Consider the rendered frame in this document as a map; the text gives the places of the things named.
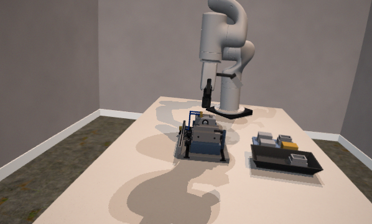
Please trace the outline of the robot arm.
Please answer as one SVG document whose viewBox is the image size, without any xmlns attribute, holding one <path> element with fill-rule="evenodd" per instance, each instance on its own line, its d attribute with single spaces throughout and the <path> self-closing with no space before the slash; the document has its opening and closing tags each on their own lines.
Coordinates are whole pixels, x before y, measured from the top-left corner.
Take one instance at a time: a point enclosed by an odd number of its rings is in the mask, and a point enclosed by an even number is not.
<svg viewBox="0 0 372 224">
<path fill-rule="evenodd" d="M 244 112 L 239 105 L 241 76 L 255 53 L 253 43 L 246 40 L 248 18 L 235 0 L 208 0 L 208 7 L 215 12 L 203 14 L 199 58 L 209 62 L 237 61 L 216 73 L 221 77 L 221 95 L 220 104 L 214 109 L 223 114 L 241 114 Z"/>
</svg>

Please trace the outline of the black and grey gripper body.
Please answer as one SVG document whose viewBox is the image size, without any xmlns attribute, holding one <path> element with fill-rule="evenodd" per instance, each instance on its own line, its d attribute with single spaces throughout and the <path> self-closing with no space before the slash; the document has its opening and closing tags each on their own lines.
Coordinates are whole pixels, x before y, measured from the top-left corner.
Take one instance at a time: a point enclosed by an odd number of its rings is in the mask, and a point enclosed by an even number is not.
<svg viewBox="0 0 372 224">
<path fill-rule="evenodd" d="M 207 88 L 207 79 L 211 79 L 211 86 L 213 87 L 212 91 L 215 88 L 215 81 L 216 81 L 216 71 L 217 71 L 217 65 L 219 62 L 209 62 L 200 60 L 200 62 L 203 62 L 202 64 L 202 74 L 201 74 L 201 82 L 200 82 L 200 89 L 204 90 L 204 88 Z M 211 89 L 210 86 L 210 89 Z"/>
</svg>

